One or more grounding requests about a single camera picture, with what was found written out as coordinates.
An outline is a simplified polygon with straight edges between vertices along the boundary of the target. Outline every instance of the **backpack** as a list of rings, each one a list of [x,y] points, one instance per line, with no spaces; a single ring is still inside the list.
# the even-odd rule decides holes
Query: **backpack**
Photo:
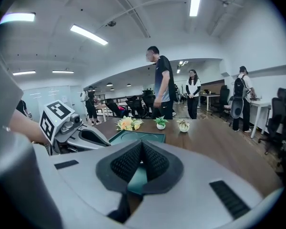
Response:
[[[234,98],[245,98],[250,90],[246,87],[246,83],[244,81],[244,76],[242,78],[237,77],[234,82]]]
[[[89,99],[88,92],[83,91],[81,93],[81,102],[86,102]]]

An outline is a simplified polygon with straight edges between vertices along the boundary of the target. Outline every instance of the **yellow flowers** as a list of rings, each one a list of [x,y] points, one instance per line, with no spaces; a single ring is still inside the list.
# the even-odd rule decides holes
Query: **yellow flowers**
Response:
[[[140,128],[140,125],[143,123],[141,119],[131,119],[131,117],[126,117],[124,116],[123,119],[119,120],[117,123],[117,130],[127,130],[127,131],[132,131],[133,128],[135,130]]]

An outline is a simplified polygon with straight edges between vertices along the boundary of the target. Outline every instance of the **white sneaker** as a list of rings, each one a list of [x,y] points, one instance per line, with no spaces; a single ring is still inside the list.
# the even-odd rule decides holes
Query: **white sneaker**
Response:
[[[250,133],[252,130],[249,128],[249,130],[245,131],[245,133]]]

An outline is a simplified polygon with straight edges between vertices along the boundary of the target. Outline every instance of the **ceiling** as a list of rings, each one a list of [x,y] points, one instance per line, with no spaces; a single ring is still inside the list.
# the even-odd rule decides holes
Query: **ceiling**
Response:
[[[106,59],[119,47],[155,35],[206,31],[218,37],[246,0],[201,0],[197,17],[189,17],[190,0],[17,0],[8,10],[34,12],[34,22],[0,25],[0,55],[11,72],[106,68]],[[107,26],[116,21],[114,27]],[[108,41],[102,46],[70,28],[79,25]]]
[[[188,64],[182,66],[179,74],[177,74],[177,65],[181,61],[170,61],[173,70],[174,77],[176,76],[188,76],[190,69],[197,69],[197,67],[203,67],[205,61],[209,59],[186,59],[182,61],[188,61]],[[123,73],[119,73],[110,77],[107,77],[92,86],[96,89],[97,93],[108,92],[113,87],[115,90],[126,88],[127,84],[134,86],[142,86],[154,84],[155,78],[155,64],[139,67]],[[113,86],[106,86],[107,83],[112,83]]]

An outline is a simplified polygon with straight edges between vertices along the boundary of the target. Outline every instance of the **human hand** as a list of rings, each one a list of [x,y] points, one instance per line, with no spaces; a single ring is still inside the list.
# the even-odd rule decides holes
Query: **human hand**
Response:
[[[160,108],[160,107],[161,107],[161,98],[157,97],[157,98],[154,100],[153,106],[154,106],[155,108]]]

